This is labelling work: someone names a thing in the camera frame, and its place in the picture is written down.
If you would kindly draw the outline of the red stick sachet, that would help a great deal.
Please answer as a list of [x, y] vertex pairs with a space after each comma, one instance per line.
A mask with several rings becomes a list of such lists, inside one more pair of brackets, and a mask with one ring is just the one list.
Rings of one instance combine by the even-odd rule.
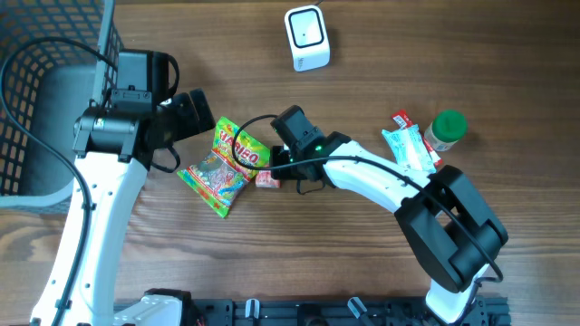
[[[408, 116], [405, 110], [399, 110], [392, 114], [391, 118], [394, 122], [396, 122], [401, 129], [407, 129], [414, 125], [411, 118]], [[437, 154], [437, 152], [433, 149], [433, 147], [427, 142], [424, 136], [421, 136], [424, 146], [428, 151], [431, 160], [433, 161], [433, 165], [435, 168], [439, 168], [443, 165], [442, 158]]]

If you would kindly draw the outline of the green lid seasoning jar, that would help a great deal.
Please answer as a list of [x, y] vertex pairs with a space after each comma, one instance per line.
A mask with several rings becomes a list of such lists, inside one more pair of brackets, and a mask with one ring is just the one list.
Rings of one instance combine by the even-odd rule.
[[462, 139], [467, 131], [468, 122], [461, 112], [445, 110], [426, 128], [424, 137], [435, 151], [446, 151]]

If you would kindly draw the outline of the green Haribo candy bag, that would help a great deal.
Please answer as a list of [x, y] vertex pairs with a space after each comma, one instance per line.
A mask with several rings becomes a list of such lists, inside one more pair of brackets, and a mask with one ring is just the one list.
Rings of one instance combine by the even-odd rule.
[[240, 166], [242, 163], [259, 168], [269, 163], [270, 149], [245, 131], [232, 146], [238, 125], [222, 116], [217, 122], [212, 149], [197, 164], [177, 172], [222, 218], [225, 218], [237, 195], [257, 175], [258, 171]]

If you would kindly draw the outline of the teal snack packet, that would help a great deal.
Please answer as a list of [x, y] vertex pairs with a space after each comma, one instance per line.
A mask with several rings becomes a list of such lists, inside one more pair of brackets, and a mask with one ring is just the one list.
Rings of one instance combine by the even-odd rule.
[[422, 140], [417, 125], [395, 131], [382, 131], [398, 165], [413, 170], [435, 173], [433, 160]]

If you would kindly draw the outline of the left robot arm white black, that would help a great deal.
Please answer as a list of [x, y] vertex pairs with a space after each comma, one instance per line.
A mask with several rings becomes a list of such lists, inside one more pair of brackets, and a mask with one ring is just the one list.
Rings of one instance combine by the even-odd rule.
[[73, 128], [69, 213], [33, 325], [111, 325], [114, 289], [131, 211], [158, 149], [214, 129], [201, 89], [178, 93], [167, 53], [124, 50], [115, 86]]

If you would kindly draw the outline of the red tissue pack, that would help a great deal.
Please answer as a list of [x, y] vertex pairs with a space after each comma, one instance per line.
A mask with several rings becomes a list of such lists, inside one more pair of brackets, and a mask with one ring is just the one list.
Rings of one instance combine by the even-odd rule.
[[281, 181], [274, 179], [270, 170], [261, 170], [256, 175], [256, 186], [262, 188], [280, 188]]

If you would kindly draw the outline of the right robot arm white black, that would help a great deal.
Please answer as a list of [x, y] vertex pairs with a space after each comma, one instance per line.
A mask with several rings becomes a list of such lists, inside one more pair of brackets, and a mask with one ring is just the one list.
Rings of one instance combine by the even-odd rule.
[[446, 324], [463, 321], [508, 231], [458, 168], [434, 173], [404, 168], [350, 137], [324, 135], [298, 106], [274, 117], [283, 141], [270, 160], [276, 179], [320, 181], [349, 190], [394, 214], [411, 250], [431, 278], [425, 303]]

